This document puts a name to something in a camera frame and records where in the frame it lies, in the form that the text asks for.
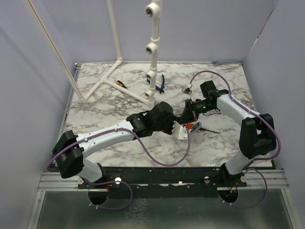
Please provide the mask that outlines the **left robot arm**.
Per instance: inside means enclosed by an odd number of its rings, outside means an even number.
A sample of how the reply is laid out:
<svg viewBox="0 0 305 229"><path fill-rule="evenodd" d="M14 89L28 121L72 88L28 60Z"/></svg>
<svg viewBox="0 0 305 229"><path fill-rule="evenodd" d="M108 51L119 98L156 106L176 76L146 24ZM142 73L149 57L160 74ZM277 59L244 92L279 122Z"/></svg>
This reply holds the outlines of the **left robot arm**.
<svg viewBox="0 0 305 229"><path fill-rule="evenodd" d="M149 111L132 114L100 131L86 134L66 131L53 148L52 155L62 178L79 175L94 188L101 188L105 184L102 167L87 160L88 156L118 143L151 136L154 132L171 135L176 120L172 107L160 102Z"/></svg>

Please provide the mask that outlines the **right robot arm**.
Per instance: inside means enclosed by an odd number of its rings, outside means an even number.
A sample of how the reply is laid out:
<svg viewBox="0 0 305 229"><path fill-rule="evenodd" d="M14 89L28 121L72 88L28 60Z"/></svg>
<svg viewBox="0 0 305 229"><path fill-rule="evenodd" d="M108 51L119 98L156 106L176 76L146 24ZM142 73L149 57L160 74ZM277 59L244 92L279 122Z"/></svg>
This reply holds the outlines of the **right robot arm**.
<svg viewBox="0 0 305 229"><path fill-rule="evenodd" d="M274 121L270 114L260 114L244 107L228 90L218 90L213 81L202 83L200 89L204 99L185 100L184 110L176 121L179 124L191 123L198 120L200 114L218 109L237 122L241 128L239 150L229 161L222 164L219 174L220 183L229 187L246 166L259 156L276 149Z"/></svg>

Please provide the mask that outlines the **yellow black screwdriver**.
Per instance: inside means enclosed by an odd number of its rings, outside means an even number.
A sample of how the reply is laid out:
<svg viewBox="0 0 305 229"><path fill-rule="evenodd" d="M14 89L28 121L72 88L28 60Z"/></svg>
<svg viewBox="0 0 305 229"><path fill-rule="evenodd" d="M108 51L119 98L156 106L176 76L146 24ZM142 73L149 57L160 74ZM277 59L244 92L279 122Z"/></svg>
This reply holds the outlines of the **yellow black screwdriver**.
<svg viewBox="0 0 305 229"><path fill-rule="evenodd" d="M122 87L122 88L124 88L124 89L128 89L127 86L126 86L122 81L117 80L116 83L117 83L120 87Z"/></svg>

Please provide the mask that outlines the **orange handled screwdriver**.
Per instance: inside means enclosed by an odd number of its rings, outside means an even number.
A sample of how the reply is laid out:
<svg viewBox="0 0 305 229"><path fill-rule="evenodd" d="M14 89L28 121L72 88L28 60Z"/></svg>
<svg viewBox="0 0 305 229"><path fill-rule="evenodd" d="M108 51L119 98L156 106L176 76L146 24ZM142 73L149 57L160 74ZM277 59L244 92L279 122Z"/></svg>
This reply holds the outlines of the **orange handled screwdriver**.
<svg viewBox="0 0 305 229"><path fill-rule="evenodd" d="M203 127L202 127L200 130L198 130L198 131L207 131L207 132L219 134L219 132L216 132L216 131L213 131L213 130L209 130L209 129L206 129L206 128L203 128Z"/></svg>

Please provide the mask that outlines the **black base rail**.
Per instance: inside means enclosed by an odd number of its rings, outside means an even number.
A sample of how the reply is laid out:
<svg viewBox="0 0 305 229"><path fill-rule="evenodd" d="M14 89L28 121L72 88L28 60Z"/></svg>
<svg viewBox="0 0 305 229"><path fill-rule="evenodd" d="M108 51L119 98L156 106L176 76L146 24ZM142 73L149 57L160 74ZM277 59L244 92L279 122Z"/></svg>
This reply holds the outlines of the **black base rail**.
<svg viewBox="0 0 305 229"><path fill-rule="evenodd" d="M105 167L105 176L80 190L110 198L216 198L219 190L245 187L242 174L228 176L222 167Z"/></svg>

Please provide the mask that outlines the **white pvc pipe frame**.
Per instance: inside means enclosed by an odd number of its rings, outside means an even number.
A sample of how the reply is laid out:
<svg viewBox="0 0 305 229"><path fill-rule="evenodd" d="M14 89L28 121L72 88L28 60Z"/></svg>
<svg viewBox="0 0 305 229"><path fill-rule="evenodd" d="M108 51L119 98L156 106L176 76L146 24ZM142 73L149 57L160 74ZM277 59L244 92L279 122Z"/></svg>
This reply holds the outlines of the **white pvc pipe frame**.
<svg viewBox="0 0 305 229"><path fill-rule="evenodd" d="M140 13L143 0L26 0L25 5L40 27L61 70L80 102L85 103L103 83L125 93L130 97L152 106L154 92L150 89L142 98L110 82L108 77L123 62L139 62L138 56L128 57L122 54L123 37L118 33L122 22L116 20L114 4L122 7L129 16ZM100 80L82 94L71 74L72 61L97 62L111 61L111 68L103 73Z"/></svg>

